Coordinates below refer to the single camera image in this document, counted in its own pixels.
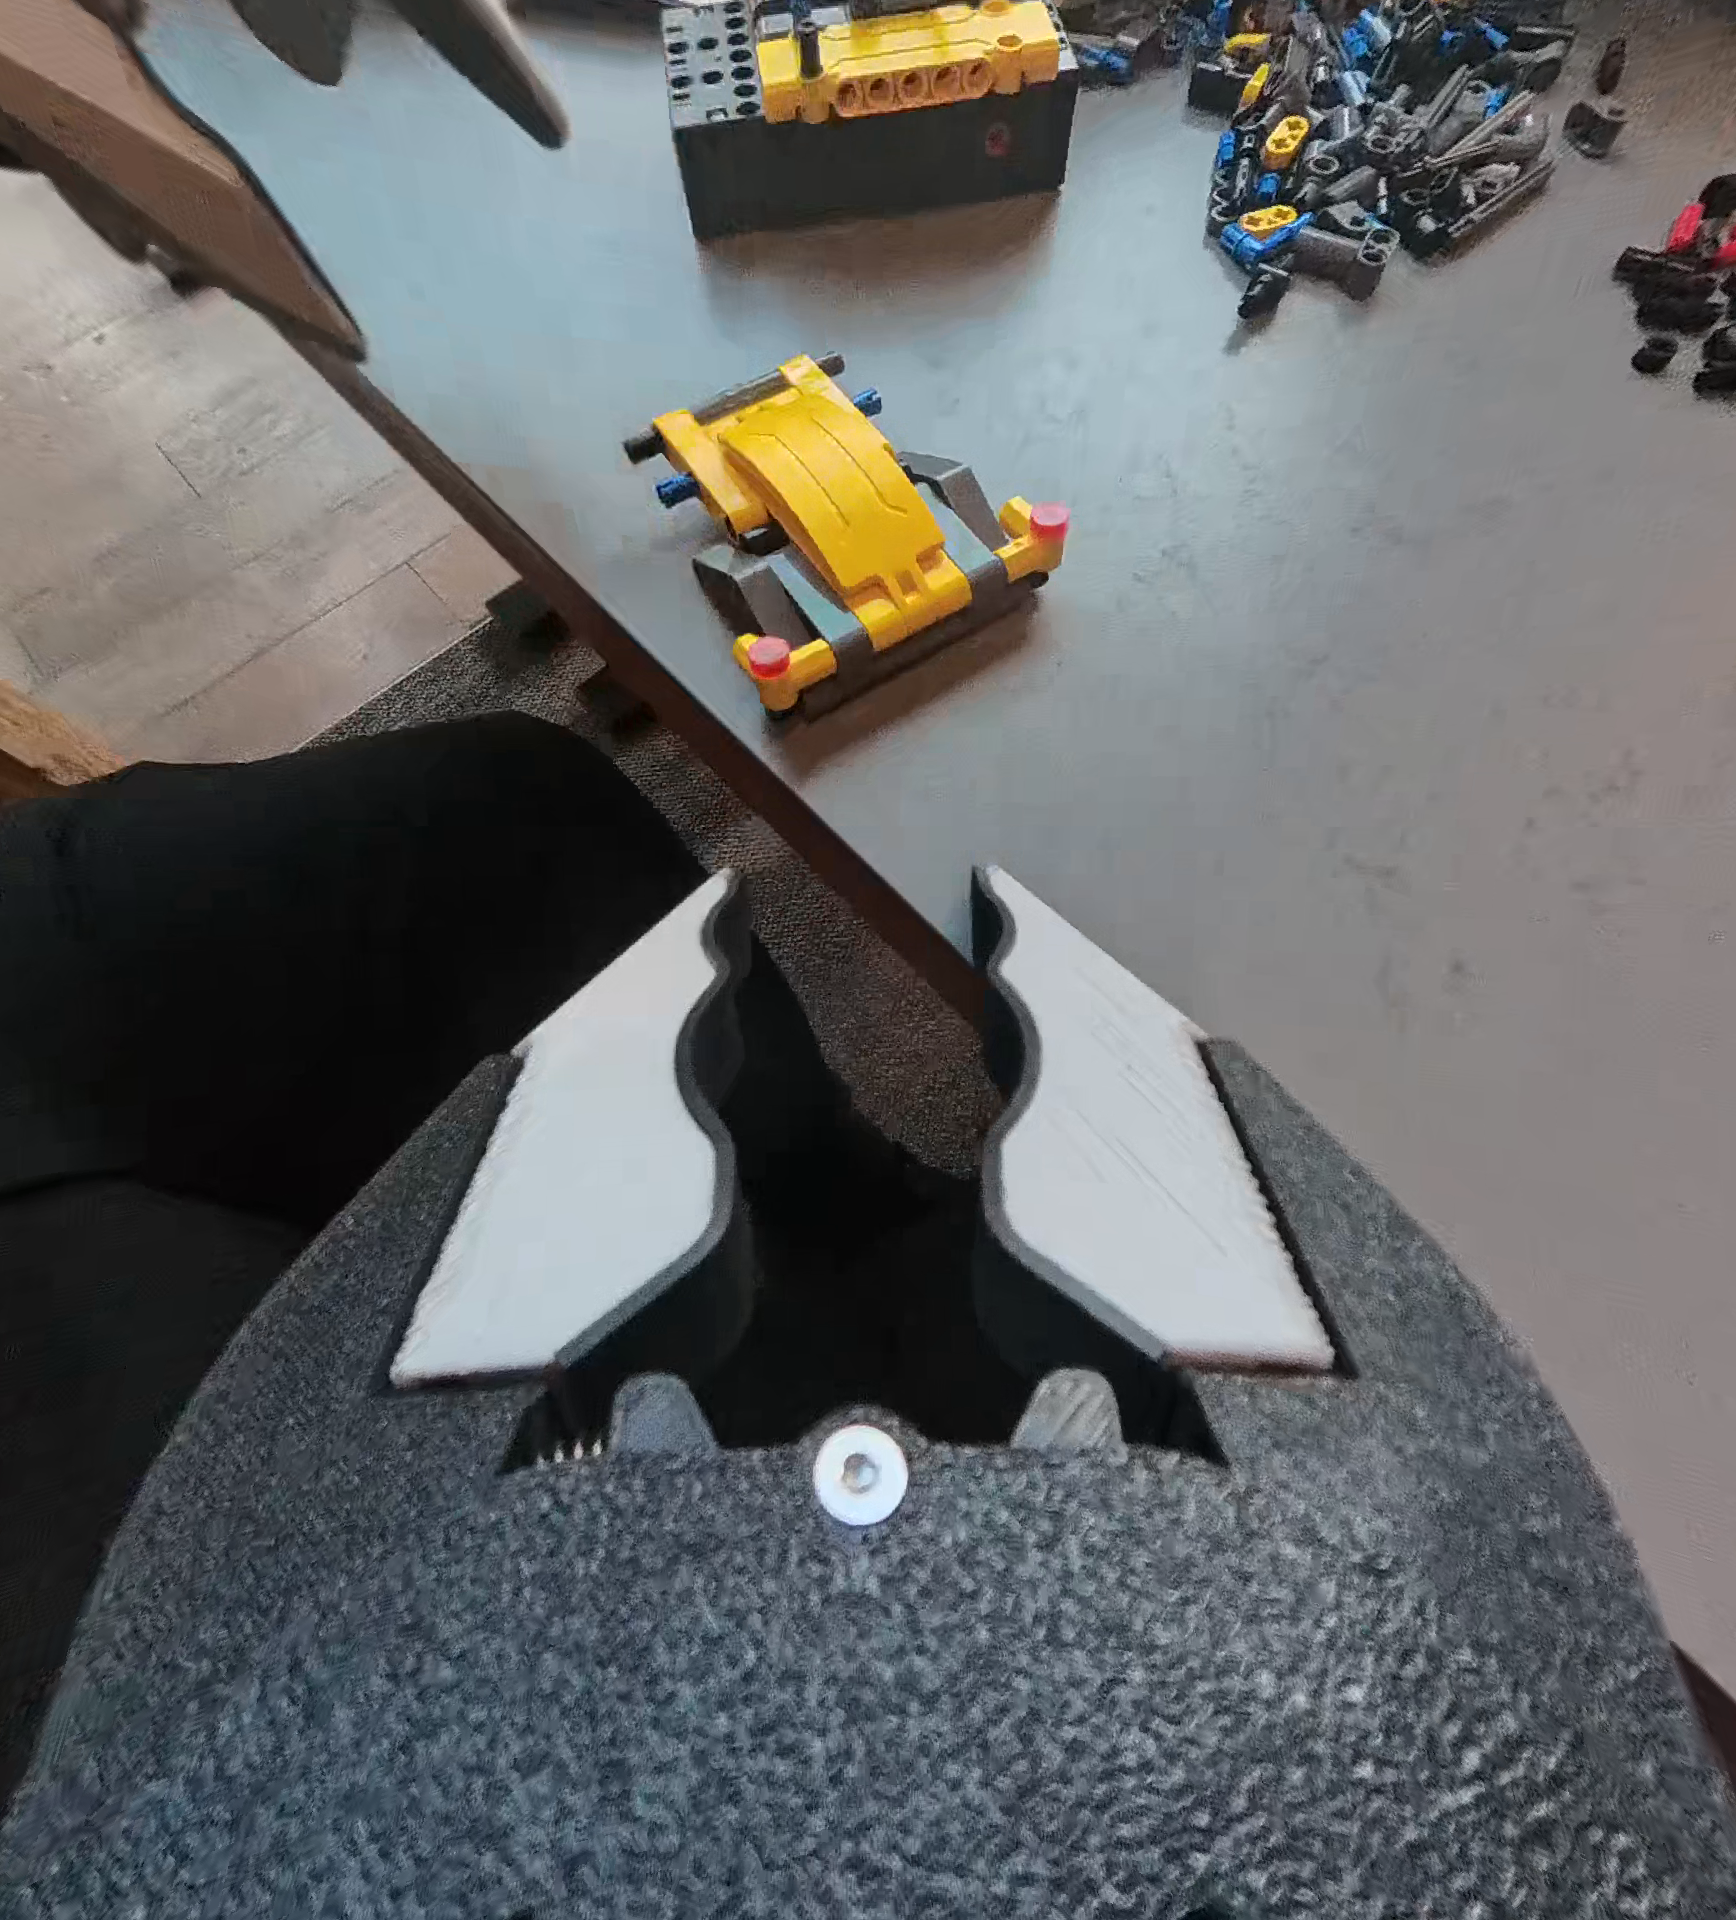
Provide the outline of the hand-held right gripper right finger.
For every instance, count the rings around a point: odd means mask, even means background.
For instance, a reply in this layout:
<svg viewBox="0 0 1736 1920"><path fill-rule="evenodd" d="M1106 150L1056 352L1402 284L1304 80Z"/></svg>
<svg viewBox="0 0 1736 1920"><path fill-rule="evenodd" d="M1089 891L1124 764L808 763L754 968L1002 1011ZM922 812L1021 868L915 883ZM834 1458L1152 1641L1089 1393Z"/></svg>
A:
<svg viewBox="0 0 1736 1920"><path fill-rule="evenodd" d="M1330 1374L1203 1027L1004 868L975 868L975 951L1002 1088L980 1145L998 1255L1166 1371Z"/></svg>

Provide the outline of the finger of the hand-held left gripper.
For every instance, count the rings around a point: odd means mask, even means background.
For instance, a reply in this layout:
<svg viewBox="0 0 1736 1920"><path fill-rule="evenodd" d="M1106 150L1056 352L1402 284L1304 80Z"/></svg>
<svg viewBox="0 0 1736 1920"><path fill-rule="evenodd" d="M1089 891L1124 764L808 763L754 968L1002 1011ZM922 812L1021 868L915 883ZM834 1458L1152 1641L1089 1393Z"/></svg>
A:
<svg viewBox="0 0 1736 1920"><path fill-rule="evenodd" d="M539 150L568 141L568 112L495 0L393 0L399 18Z"/></svg>
<svg viewBox="0 0 1736 1920"><path fill-rule="evenodd" d="M307 84L339 84L352 43L352 0L232 0L232 12L288 72Z"/></svg>

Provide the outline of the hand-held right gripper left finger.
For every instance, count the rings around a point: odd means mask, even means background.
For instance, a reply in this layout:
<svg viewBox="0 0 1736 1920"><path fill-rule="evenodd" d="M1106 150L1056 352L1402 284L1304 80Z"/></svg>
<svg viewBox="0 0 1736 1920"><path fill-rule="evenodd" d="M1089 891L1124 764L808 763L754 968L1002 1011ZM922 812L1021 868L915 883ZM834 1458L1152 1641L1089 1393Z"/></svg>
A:
<svg viewBox="0 0 1736 1920"><path fill-rule="evenodd" d="M710 1374L754 1314L724 1102L750 916L710 873L511 1049L390 1357L397 1392Z"/></svg>

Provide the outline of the yellow and grey brick assembly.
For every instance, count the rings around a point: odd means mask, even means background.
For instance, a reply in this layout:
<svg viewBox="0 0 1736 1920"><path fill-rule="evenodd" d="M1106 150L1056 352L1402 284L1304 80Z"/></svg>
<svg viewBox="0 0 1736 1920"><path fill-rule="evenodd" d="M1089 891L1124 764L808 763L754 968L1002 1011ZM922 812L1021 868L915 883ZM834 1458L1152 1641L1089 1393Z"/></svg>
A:
<svg viewBox="0 0 1736 1920"><path fill-rule="evenodd" d="M1053 576L1014 586L995 555L1002 499L963 459L893 448L883 396L844 391L843 372L839 352L791 358L619 443L629 466L665 459L653 486L665 511L696 503L718 525L721 541L689 567L733 640L827 646L793 713L765 713L772 727L856 702L995 628Z"/></svg>

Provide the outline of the grey desk with wooden edge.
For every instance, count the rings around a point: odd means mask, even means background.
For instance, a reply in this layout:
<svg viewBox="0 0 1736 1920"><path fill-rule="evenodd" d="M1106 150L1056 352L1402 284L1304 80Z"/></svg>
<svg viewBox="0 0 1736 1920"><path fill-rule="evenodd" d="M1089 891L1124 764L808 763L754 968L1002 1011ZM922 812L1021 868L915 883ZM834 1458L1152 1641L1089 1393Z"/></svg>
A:
<svg viewBox="0 0 1736 1920"><path fill-rule="evenodd" d="M939 945L995 999L1030 920L1079 920L1157 995L1237 1015L1271 1067L1347 1114L1347 1070L1453 1122L1453 1167L1511 1158L1483 1213L1592 1174L1599 991L1509 999L1483 1064L1430 1067L1442 958L1490 961L1532 898L1524 805L1487 721L1637 664L1720 615L1691 503L1647 472L1592 496L1613 400L1559 348L1511 348L1532 400L1478 425L1324 428L1350 372L1291 400L1175 358L1171 300L1212 312L1193 256L1112 312L1056 293L1106 241L1056 236L975 348L951 241L843 229L762 246L747 317L850 322L898 400L946 405L1002 453L1079 458L1073 588L1014 616L1024 652L978 691L872 691L861 719L765 742L710 661L721 622L605 466L602 433L662 377L568 334L681 293L679 198L653 185L658 56L563 37L593 119L562 161L499 129L390 155L393 110L442 63L365 33L344 90L399 202L288 175L300 223L349 246L372 300L385 421L459 472L593 646L674 681L780 805L889 893L887 942ZM1021 348L1024 372L998 352ZM517 1477L492 1448L524 1393L369 1393L334 1374L413 1310L422 1230L492 1129L495 1070L339 1217L148 1479L90 1605L46 1746L0 1842L0 1916L1736 1916L1736 1795L1702 1746L1647 1586L1532 1361L1407 1212L1237 1042L1203 1042L1293 1263L1350 1349L1311 1385L1226 1361L1193 1379L1226 1462L1191 1452L909 1448L904 1508L844 1541L815 1442L614 1454Z"/></svg>

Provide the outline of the black and yellow brick block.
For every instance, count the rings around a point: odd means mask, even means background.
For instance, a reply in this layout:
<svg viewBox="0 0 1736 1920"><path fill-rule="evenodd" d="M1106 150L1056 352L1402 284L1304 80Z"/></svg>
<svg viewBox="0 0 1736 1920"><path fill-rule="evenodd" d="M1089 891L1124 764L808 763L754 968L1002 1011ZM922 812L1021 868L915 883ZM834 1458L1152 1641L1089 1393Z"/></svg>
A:
<svg viewBox="0 0 1736 1920"><path fill-rule="evenodd" d="M1066 179L1079 60L1041 0L662 3L692 241L893 219Z"/></svg>

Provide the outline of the pile of blue grey connectors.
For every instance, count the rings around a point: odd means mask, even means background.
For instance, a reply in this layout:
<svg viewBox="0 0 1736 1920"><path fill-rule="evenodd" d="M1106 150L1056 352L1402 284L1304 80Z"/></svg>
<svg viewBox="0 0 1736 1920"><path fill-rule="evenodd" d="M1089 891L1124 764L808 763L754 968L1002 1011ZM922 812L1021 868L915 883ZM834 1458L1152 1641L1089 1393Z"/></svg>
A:
<svg viewBox="0 0 1736 1920"><path fill-rule="evenodd" d="M1566 3L1166 0L1056 3L1087 84L1180 70L1218 119L1207 241L1268 326L1298 282L1364 306L1395 256L1435 266L1536 203Z"/></svg>

